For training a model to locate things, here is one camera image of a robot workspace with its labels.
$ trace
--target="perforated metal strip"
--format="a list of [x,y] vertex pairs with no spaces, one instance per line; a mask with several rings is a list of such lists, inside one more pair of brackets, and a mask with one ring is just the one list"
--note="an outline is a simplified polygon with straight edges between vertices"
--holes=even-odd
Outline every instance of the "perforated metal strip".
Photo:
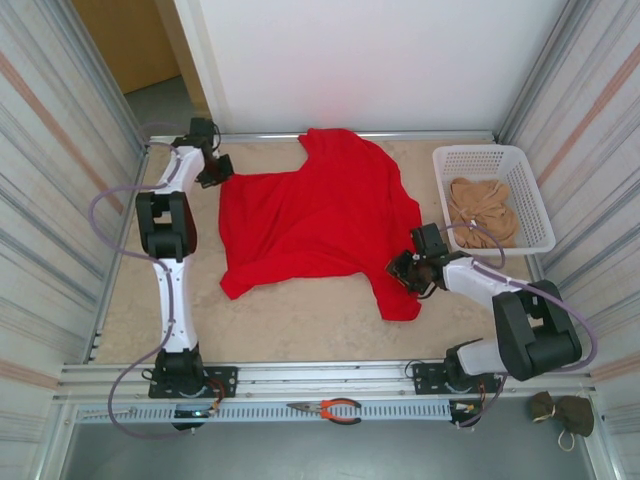
[[[402,401],[368,401],[361,402],[362,408],[355,409],[347,406],[331,408],[334,415],[351,418],[360,417],[362,420],[451,420],[448,400],[402,400]],[[175,404],[149,405],[139,404],[118,406],[114,409],[115,416],[121,423],[182,423],[193,422],[193,418],[175,418]],[[205,410],[208,404],[180,404],[180,410]],[[286,403],[222,403],[216,415],[197,421],[205,422],[300,422],[320,421],[319,415],[302,412],[290,407]],[[81,407],[78,412],[79,423],[108,423],[106,409],[96,408],[95,405]]]

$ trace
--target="wooden door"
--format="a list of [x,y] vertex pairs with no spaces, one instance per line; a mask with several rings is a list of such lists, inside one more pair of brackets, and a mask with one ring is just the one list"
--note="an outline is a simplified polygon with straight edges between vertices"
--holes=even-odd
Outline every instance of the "wooden door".
[[154,0],[73,0],[122,93],[180,75]]

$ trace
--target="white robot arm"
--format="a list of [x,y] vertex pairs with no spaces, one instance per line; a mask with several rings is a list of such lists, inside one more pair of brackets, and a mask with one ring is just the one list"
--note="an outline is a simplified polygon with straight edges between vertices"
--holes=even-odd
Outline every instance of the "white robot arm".
[[[411,232],[416,252],[405,251],[388,267],[410,292],[427,297],[441,288],[465,295],[493,312],[496,339],[467,342],[447,351],[445,367],[451,384],[464,388],[473,377],[507,372],[520,381],[580,360],[582,348],[566,311],[548,300],[501,281],[498,272],[477,268],[463,252],[449,253],[435,224]],[[529,284],[520,280],[519,284]],[[542,280],[530,284],[560,299],[556,286]],[[533,327],[530,318],[541,319]]]
[[[154,263],[160,290],[163,337],[170,328],[171,336],[156,358],[152,385],[158,392],[172,392],[172,395],[173,392],[182,396],[196,395],[202,391],[205,382],[188,289],[197,232],[187,196],[196,182],[206,188],[233,175],[229,156],[220,156],[212,147],[213,130],[207,128],[211,125],[213,123],[206,120],[192,121],[191,133],[178,137],[172,144],[177,154],[172,151],[169,165],[160,179],[160,184],[165,186],[139,193],[136,197],[142,247],[169,270],[167,275],[163,265]],[[173,318],[170,318],[171,306]]]

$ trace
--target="gray floor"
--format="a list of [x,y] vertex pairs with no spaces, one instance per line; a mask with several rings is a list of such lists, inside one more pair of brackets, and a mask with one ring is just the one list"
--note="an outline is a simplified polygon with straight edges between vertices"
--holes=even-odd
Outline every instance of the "gray floor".
[[[182,77],[156,83],[124,96],[141,125],[149,122],[170,122],[188,130],[194,109]],[[149,135],[172,134],[166,127],[145,130]]]
[[[136,426],[165,432],[168,426]],[[565,453],[559,424],[533,425],[527,400],[502,399],[475,432],[446,422],[214,424],[196,436],[143,441],[84,425],[63,478],[473,479],[594,478],[582,439]]]

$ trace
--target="beige cloth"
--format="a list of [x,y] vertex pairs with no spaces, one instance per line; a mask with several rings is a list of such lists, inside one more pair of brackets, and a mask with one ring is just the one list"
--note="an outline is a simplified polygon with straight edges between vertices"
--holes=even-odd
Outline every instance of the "beige cloth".
[[[504,248],[514,248],[520,224],[505,201],[509,187],[498,180],[472,182],[456,178],[451,182],[449,216],[452,223],[472,223],[486,228]],[[495,242],[478,229],[454,229],[456,242],[465,248],[496,248]]]

